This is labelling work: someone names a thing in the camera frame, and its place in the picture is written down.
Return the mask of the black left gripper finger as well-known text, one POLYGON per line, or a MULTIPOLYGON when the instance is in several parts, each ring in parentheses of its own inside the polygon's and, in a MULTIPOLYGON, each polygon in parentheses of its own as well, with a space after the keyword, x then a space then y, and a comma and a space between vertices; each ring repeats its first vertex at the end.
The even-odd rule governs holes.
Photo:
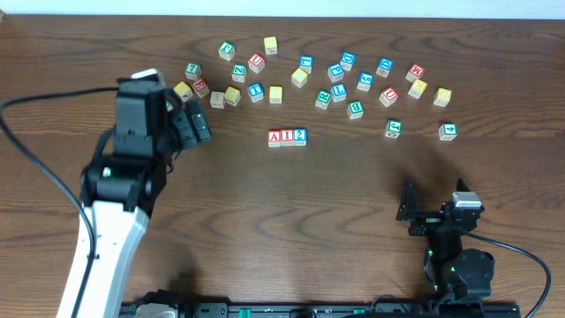
POLYGON ((177 150, 195 148, 198 145, 196 127, 192 115, 199 112, 197 105, 176 107, 172 111, 172 124, 176 129, 177 150))
POLYGON ((200 101, 189 101, 186 104, 186 109, 189 113, 192 125, 194 126, 198 142, 210 140, 211 131, 200 101))

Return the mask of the red A block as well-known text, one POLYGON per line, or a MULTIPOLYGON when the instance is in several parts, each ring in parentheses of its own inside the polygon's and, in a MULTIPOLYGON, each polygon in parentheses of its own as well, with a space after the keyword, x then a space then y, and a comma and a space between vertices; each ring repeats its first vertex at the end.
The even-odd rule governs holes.
POLYGON ((282 131, 281 130, 269 130, 268 131, 268 146, 270 148, 278 148, 282 145, 282 131))

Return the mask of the red I block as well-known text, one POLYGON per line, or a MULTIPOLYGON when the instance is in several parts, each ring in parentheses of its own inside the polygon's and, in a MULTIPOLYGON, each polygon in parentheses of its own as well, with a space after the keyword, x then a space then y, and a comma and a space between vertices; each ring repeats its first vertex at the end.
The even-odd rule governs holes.
POLYGON ((290 147, 294 145, 294 130, 282 129, 281 130, 281 146, 290 147))

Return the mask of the blue 2 block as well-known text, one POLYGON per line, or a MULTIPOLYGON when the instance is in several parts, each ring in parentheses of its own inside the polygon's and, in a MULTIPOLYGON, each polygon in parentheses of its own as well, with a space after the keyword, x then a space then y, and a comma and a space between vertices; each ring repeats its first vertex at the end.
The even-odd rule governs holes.
POLYGON ((295 128, 293 130, 293 145, 305 146, 307 143, 307 130, 305 128, 295 128))

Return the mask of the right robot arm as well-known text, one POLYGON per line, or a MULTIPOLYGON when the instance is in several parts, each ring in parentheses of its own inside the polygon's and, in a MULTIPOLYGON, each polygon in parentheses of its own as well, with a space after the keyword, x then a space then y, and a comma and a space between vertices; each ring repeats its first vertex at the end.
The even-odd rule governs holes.
POLYGON ((462 243, 462 236, 477 227, 484 211, 477 194, 460 178, 452 199, 435 211, 421 209, 412 183, 406 180, 403 184, 396 219, 410 224, 411 236, 427 239, 426 266, 432 270, 426 274, 443 302, 481 300, 491 295, 493 256, 465 249, 462 243))

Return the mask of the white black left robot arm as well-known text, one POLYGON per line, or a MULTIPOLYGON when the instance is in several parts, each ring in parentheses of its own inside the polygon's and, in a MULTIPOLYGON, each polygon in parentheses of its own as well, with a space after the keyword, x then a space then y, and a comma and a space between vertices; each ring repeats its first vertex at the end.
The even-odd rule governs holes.
POLYGON ((163 158, 104 154, 108 141, 118 139, 114 128, 98 139, 80 176, 86 217, 79 223, 58 316, 118 316, 134 255, 173 170, 173 156, 211 137, 197 100, 172 109, 167 119, 172 141, 163 158))

